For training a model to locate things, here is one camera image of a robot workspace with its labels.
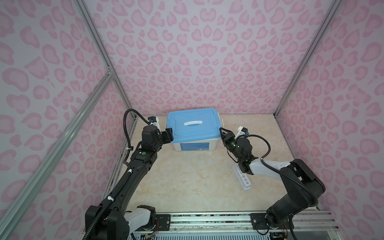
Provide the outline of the blue plastic bin lid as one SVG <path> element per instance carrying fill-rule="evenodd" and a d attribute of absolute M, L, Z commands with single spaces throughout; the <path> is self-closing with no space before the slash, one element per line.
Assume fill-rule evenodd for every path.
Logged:
<path fill-rule="evenodd" d="M 167 115 L 167 128 L 173 130 L 174 143 L 186 143 L 221 136 L 221 120 L 214 108 L 175 111 Z"/>

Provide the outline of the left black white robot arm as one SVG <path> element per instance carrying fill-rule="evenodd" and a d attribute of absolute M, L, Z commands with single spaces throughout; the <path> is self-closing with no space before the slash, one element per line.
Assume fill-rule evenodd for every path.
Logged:
<path fill-rule="evenodd" d="M 145 126 L 142 141 L 131 155 L 128 168 L 98 206 L 90 206 L 85 214 L 85 240 L 126 240 L 137 229 L 152 229 L 156 224 L 156 209 L 140 205 L 132 212 L 127 206 L 140 181 L 150 171 L 163 145 L 174 140 L 173 130 L 163 132 L 155 125 Z"/>

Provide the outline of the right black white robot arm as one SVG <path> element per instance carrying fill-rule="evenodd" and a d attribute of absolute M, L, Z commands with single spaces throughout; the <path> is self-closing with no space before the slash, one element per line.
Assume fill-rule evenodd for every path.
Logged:
<path fill-rule="evenodd" d="M 251 188 L 249 176 L 258 175 L 282 181 L 287 192 L 267 209 L 264 217 L 255 220 L 254 225 L 261 224 L 265 229 L 277 229 L 290 224 L 294 215 L 318 205 L 326 187 L 303 160 L 267 161 L 266 157 L 271 152 L 270 143 L 259 135 L 251 135 L 243 127 L 239 127 L 237 134 L 220 128 L 220 134 L 228 155 L 235 162 L 233 170 L 244 190 Z M 267 152 L 261 157 L 253 155 L 251 138 L 258 138 L 266 143 Z"/>

